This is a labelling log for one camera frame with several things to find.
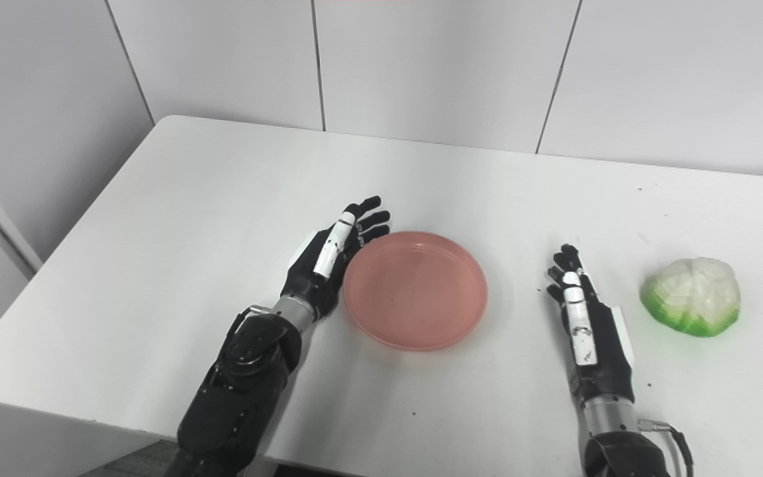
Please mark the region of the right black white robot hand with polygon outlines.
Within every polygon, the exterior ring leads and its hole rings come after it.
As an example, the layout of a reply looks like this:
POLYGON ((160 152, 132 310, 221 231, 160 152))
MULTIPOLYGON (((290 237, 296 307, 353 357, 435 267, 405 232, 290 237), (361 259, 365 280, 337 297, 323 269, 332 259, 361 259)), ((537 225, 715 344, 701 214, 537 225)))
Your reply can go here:
POLYGON ((605 395, 634 403, 634 354, 623 312, 599 298, 578 248, 561 245, 553 262, 547 292, 569 339, 572 395, 581 403, 605 395))

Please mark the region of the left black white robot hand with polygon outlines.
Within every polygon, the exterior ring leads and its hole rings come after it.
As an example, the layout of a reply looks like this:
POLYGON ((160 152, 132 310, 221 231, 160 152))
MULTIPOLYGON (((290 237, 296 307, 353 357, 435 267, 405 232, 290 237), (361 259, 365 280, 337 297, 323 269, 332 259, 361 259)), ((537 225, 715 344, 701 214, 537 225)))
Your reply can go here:
POLYGON ((313 310, 314 321, 337 306, 345 272, 367 244, 390 233, 391 213, 375 195, 351 203, 327 229, 310 236, 287 270, 282 295, 300 299, 313 310))

